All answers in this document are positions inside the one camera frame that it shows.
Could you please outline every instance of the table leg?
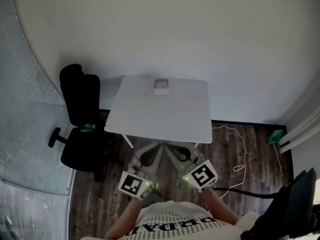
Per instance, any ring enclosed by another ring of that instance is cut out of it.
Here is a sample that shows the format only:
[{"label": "table leg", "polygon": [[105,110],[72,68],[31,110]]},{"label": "table leg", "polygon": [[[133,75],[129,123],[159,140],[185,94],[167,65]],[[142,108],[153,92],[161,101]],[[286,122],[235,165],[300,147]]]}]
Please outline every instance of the table leg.
[{"label": "table leg", "polygon": [[121,134],[122,137],[125,139],[125,141],[129,144],[129,146],[133,149],[134,145],[132,145],[132,143],[130,142],[130,140],[128,139],[128,137],[124,134]]}]

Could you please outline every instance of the floor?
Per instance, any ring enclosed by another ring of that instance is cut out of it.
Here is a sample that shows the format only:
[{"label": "floor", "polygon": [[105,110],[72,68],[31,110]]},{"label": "floor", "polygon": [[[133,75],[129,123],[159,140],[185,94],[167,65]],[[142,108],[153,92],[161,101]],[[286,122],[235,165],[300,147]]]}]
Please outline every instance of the floor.
[{"label": "floor", "polygon": [[[212,123],[220,127],[221,123]],[[284,175],[281,175],[277,156],[268,136],[281,126],[276,125],[240,125],[225,124],[235,128],[244,138],[247,155],[245,157],[246,174],[242,169],[233,171],[233,167],[244,162],[242,139],[232,129],[212,129],[211,144],[199,144],[197,147],[207,159],[210,159],[218,173],[215,187],[227,188],[244,183],[239,189],[255,193],[268,194],[277,192],[281,186],[290,182],[293,177],[292,158],[288,151],[280,155]],[[93,173],[77,171],[75,175],[69,218],[69,239],[79,240],[82,237],[105,239],[109,228],[115,223],[128,204],[128,196],[118,191],[118,184],[123,169],[128,168],[134,153],[142,147],[156,142],[147,138],[129,137],[134,149],[131,149],[121,135],[117,136],[116,151],[118,159],[124,162],[124,168],[107,162],[102,182],[95,183]],[[198,192],[184,185],[177,179],[177,173],[169,158],[163,156],[159,170],[159,189],[166,200],[175,202],[188,201],[203,207]],[[270,205],[270,199],[259,199],[229,192],[222,200],[239,216],[248,211],[263,214]]]}]

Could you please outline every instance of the chair backrest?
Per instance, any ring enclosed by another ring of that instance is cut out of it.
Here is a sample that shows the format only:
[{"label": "chair backrest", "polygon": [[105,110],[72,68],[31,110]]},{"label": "chair backrest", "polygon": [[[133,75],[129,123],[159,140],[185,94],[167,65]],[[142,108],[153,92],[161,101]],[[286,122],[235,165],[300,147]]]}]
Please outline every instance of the chair backrest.
[{"label": "chair backrest", "polygon": [[100,124],[100,79],[84,74],[79,64],[71,64],[60,72],[60,86],[71,124]]}]

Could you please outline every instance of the chair seat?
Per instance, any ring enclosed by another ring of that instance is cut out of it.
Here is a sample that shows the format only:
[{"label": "chair seat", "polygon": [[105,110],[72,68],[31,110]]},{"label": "chair seat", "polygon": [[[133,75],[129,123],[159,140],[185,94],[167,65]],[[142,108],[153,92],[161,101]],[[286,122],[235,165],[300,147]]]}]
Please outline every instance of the chair seat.
[{"label": "chair seat", "polygon": [[94,172],[104,165],[105,134],[94,130],[81,132],[73,128],[63,149],[61,162],[75,170]]}]

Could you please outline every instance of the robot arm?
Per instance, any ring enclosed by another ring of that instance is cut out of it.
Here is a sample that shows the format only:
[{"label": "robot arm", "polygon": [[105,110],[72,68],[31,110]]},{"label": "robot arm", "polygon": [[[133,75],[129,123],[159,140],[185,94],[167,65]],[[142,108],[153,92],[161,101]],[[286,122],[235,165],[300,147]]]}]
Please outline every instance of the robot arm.
[{"label": "robot arm", "polygon": [[122,173],[118,190],[143,200],[157,185],[156,176],[163,151],[178,171],[178,176],[199,193],[211,187],[218,174],[209,160],[205,160],[192,144],[164,142],[147,145],[138,150]]}]

